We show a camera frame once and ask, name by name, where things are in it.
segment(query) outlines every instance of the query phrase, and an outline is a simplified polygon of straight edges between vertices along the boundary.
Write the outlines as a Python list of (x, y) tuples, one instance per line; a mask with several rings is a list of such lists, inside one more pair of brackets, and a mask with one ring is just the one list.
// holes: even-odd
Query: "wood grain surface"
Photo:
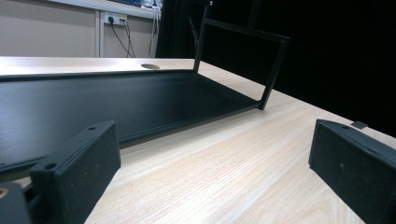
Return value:
[[(158, 59), (0, 58), (0, 63), (2, 75), (135, 70), (141, 63), (192, 67), (192, 60)], [(202, 63), (200, 73), (261, 97), (262, 85), (210, 64)], [(264, 111), (125, 148), (121, 168), (86, 222), (362, 223), (309, 169), (316, 119), (352, 122), (273, 91)], [(396, 147), (390, 136), (370, 128), (363, 132)]]

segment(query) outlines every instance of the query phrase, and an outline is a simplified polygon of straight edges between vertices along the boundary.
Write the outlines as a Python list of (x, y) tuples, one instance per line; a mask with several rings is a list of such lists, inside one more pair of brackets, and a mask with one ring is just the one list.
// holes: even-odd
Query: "wooden table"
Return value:
[[(192, 68), (193, 60), (0, 57), (2, 75), (144, 69), (141, 63)], [(262, 85), (210, 64), (200, 73), (261, 97)], [(352, 122), (273, 91), (264, 111), (125, 148), (87, 223), (362, 223), (309, 169), (316, 119)], [(396, 147), (395, 138), (362, 131)]]

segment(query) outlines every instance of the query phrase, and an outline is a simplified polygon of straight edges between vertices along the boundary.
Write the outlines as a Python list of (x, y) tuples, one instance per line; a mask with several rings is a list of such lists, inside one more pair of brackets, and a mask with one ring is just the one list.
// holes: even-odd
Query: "dark background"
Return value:
[[(396, 1), (261, 1), (255, 29), (291, 38), (277, 91), (396, 137)], [(210, 18), (248, 25), (253, 0), (214, 1)], [(193, 58), (202, 8), (163, 3), (159, 58)], [(277, 43), (210, 27), (203, 61), (265, 84)]]

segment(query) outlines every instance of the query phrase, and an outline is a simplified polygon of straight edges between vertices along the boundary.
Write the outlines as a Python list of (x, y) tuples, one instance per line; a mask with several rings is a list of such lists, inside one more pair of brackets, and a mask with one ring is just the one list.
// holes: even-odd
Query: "gray wall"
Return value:
[[(100, 25), (100, 16), (98, 10), (47, 1), (0, 0), (0, 56), (98, 57), (102, 50), (103, 57), (125, 57), (110, 26)], [(128, 22), (136, 56), (149, 57), (152, 20), (128, 16)], [(123, 27), (115, 30), (127, 47)]]

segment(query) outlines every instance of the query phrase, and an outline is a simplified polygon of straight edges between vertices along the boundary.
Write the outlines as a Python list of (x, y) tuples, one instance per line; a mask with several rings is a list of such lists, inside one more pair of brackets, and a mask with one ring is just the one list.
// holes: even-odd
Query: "small black object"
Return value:
[(368, 125), (367, 124), (365, 124), (365, 123), (363, 123), (363, 122), (361, 122), (361, 121), (355, 121), (355, 122), (353, 122), (353, 123), (351, 123), (350, 125), (352, 125), (353, 127), (355, 127), (355, 128), (358, 128), (358, 129), (363, 129), (363, 128), (366, 128), (366, 127), (368, 127)]
[(396, 150), (318, 119), (309, 164), (366, 223), (396, 223)]
[(83, 223), (119, 168), (116, 123), (90, 126), (30, 170), (24, 193), (19, 185), (0, 184), (2, 221)]

